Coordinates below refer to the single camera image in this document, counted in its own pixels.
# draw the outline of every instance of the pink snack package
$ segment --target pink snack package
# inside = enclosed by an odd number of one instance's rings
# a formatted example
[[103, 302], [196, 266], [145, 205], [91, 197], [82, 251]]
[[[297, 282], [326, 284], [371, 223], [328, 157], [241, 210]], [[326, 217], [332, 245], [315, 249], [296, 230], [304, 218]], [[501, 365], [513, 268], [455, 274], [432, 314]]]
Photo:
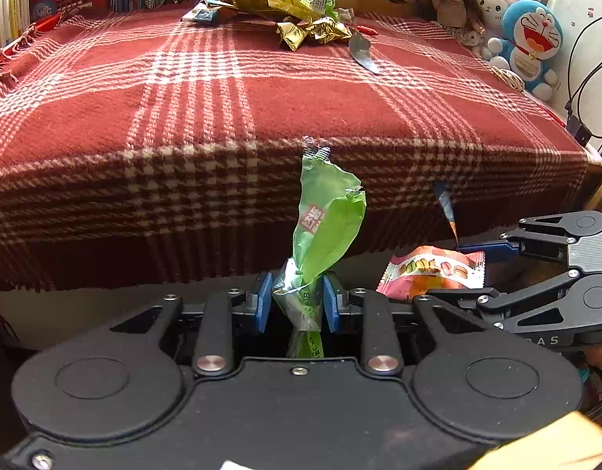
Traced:
[[484, 251], [462, 254], [420, 246], [407, 256], [393, 256], [377, 291], [395, 300], [412, 300], [429, 289], [483, 288]]

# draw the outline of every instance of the silver bolt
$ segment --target silver bolt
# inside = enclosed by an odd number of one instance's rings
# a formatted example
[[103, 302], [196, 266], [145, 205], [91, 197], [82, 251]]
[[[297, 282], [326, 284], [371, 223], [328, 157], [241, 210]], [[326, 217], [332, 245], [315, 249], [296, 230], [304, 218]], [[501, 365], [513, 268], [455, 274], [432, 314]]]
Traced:
[[390, 355], [376, 355], [369, 358], [367, 364], [369, 365], [369, 368], [374, 371], [386, 373], [388, 371], [396, 370], [397, 366], [399, 365], [399, 361]]
[[46, 452], [36, 452], [31, 458], [31, 464], [38, 470], [51, 470], [53, 459]]
[[196, 360], [196, 366], [201, 371], [220, 371], [225, 368], [227, 361], [220, 355], [204, 355]]

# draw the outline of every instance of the bed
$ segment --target bed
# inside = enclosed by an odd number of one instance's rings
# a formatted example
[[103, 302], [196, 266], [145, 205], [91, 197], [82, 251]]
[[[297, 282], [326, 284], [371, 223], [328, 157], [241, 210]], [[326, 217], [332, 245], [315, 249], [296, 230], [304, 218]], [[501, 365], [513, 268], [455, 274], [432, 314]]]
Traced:
[[0, 278], [69, 289], [278, 268], [298, 217], [302, 138], [355, 173], [351, 254], [571, 207], [588, 159], [547, 111], [443, 31], [365, 15], [376, 76], [346, 43], [279, 44], [258, 18], [185, 8], [61, 23], [0, 75]]

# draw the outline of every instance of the red pen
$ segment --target red pen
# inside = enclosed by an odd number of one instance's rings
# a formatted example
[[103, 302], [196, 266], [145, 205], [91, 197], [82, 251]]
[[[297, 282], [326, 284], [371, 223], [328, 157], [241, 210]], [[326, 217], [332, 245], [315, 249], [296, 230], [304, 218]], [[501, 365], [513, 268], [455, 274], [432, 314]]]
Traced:
[[378, 32], [376, 32], [375, 30], [373, 30], [373, 28], [369, 28], [367, 26], [356, 26], [355, 29], [362, 33], [362, 34], [367, 34], [367, 35], [379, 35]]

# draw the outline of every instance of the red open mouth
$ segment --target red open mouth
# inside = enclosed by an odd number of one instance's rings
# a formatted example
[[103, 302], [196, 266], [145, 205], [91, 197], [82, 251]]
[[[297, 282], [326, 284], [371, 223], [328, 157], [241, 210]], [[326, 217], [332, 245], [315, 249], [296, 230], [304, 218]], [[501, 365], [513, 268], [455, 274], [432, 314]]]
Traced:
[[534, 40], [535, 43], [542, 46], [543, 51], [549, 51], [554, 46], [551, 42], [549, 42], [545, 38], [545, 36], [541, 35], [536, 30], [532, 30], [531, 28], [523, 26], [523, 33], [526, 36], [526, 40], [528, 40], [528, 39]]

